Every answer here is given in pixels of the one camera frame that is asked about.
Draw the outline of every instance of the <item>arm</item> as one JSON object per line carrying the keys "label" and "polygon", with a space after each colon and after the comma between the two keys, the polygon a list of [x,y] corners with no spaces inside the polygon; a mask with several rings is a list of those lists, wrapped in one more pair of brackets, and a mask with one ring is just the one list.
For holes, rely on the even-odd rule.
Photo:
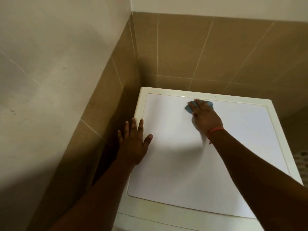
{"label": "arm", "polygon": [[136,120],[125,123],[124,139],[120,131],[120,148],[116,160],[90,190],[48,231],[111,230],[120,204],[122,192],[133,168],[147,153],[153,138],[148,135],[144,142],[143,120],[137,130]]}
{"label": "arm", "polygon": [[[190,103],[195,123],[206,135],[222,128],[219,116],[204,101]],[[265,230],[305,230],[307,228],[308,189],[261,159],[233,138],[217,130],[209,139],[224,161],[241,195]]]}

